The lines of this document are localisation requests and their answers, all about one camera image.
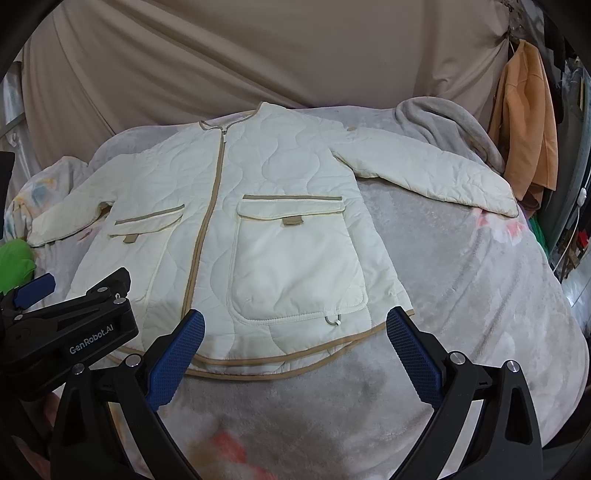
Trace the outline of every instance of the beige curtain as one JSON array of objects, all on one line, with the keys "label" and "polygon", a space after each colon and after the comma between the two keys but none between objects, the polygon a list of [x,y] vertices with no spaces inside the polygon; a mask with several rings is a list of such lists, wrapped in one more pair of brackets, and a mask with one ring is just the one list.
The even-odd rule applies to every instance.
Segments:
[{"label": "beige curtain", "polygon": [[499,0],[64,0],[24,49],[25,111],[43,166],[261,100],[436,95],[488,127],[508,17]]}]

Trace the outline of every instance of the pocket flap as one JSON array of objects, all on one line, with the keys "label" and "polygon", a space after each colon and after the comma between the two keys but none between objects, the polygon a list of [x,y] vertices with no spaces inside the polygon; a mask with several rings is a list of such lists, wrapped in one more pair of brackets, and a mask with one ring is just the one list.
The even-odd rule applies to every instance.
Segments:
[{"label": "pocket flap", "polygon": [[323,213],[339,213],[344,211],[342,197],[301,198],[290,196],[254,196],[245,195],[238,203],[238,215],[255,220],[276,220],[279,218],[305,215],[321,215]]},{"label": "pocket flap", "polygon": [[109,236],[158,232],[177,222],[183,216],[183,210],[184,205],[181,205],[147,215],[117,220],[109,229]]}]

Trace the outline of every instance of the tan tab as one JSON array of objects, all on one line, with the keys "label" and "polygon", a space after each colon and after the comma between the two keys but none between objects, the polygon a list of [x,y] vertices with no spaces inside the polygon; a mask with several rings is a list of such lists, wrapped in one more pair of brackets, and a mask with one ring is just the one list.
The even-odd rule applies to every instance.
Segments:
[{"label": "tan tab", "polygon": [[139,233],[132,233],[131,235],[125,235],[123,243],[132,244],[138,239]]},{"label": "tan tab", "polygon": [[302,223],[304,223],[304,219],[301,217],[301,215],[294,215],[291,217],[283,217],[281,220],[283,221],[283,225],[285,225],[285,226],[301,225]]}]

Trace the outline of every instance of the metal screw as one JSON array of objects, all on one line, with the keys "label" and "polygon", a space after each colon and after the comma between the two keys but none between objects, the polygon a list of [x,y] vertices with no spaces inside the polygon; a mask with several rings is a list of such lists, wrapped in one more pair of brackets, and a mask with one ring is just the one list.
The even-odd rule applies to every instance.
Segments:
[{"label": "metal screw", "polygon": [[521,367],[515,360],[509,360],[507,362],[507,368],[516,374]]},{"label": "metal screw", "polygon": [[142,358],[139,355],[133,353],[125,358],[125,365],[128,367],[137,367],[139,363],[142,361]]},{"label": "metal screw", "polygon": [[463,356],[460,352],[453,352],[449,356],[449,358],[456,365],[463,365],[464,363],[466,363],[466,357]]},{"label": "metal screw", "polygon": [[84,371],[84,365],[76,364],[72,367],[72,373],[74,375],[80,375]]}]

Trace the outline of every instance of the large front pocket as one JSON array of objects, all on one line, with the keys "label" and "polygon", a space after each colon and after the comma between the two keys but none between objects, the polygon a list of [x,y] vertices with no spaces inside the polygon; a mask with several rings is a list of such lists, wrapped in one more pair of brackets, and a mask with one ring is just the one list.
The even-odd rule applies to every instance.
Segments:
[{"label": "large front pocket", "polygon": [[270,325],[365,307],[341,197],[245,195],[237,211],[228,303],[239,320]]}]

